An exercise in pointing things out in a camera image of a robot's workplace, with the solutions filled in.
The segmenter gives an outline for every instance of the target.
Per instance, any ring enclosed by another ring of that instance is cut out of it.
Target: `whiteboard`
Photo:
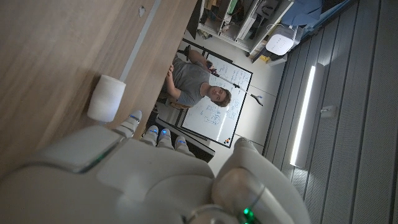
[[[244,90],[248,89],[251,72],[210,54],[208,55],[208,60],[213,62],[214,67],[217,69],[217,74],[221,77],[238,84]],[[187,110],[181,128],[197,133],[226,147],[231,147],[246,93],[214,75],[210,77],[209,84],[229,90],[232,95],[231,103],[222,108],[215,105],[205,96],[198,104]]]

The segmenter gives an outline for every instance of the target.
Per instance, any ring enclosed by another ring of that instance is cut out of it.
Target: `man's arm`
[[[177,100],[180,98],[181,90],[179,90],[178,88],[176,88],[174,86],[173,70],[174,70],[174,66],[171,65],[169,68],[169,71],[167,72],[167,76],[166,76],[166,88],[167,88],[167,93],[170,94],[170,96],[172,96],[172,98]]]
[[[207,60],[204,56],[202,56],[199,52],[197,52],[196,50],[190,50],[189,51],[189,60],[192,63],[197,63],[200,62],[203,65],[204,69],[207,69]]]

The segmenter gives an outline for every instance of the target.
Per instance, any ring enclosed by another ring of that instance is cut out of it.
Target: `gray t-shirt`
[[[177,102],[190,106],[197,104],[203,98],[200,95],[200,86],[202,83],[209,82],[210,73],[204,69],[202,63],[187,63],[178,57],[174,58],[173,66],[174,86],[181,90]],[[162,91],[167,92],[166,83]]]

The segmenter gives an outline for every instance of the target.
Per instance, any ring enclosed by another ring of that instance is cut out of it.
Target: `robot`
[[[141,116],[82,129],[1,177],[2,223],[310,223],[294,186],[247,139],[215,177],[168,129],[132,139]]]

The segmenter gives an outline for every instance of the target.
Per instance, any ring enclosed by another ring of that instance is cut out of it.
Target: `white cabinet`
[[[202,0],[201,14],[203,14],[205,4],[209,0]],[[223,24],[224,21],[230,19],[228,14],[228,9],[231,3],[236,2],[236,0],[221,0],[218,6],[218,13],[215,20],[208,18],[204,24],[199,23],[198,29],[203,30],[213,37],[220,38],[221,40],[228,42],[240,49],[245,50],[249,54],[253,54],[254,51],[259,47],[261,42],[271,33],[277,23],[280,22],[282,16],[287,12],[287,10],[294,3],[294,0],[238,0],[242,1],[244,7],[244,20],[239,25],[232,24],[229,29],[224,31]],[[271,16],[267,21],[258,27],[257,32],[253,39],[247,39],[249,29],[253,25],[257,17],[256,10],[259,6],[266,4],[267,1],[277,1],[277,6],[274,9]]]

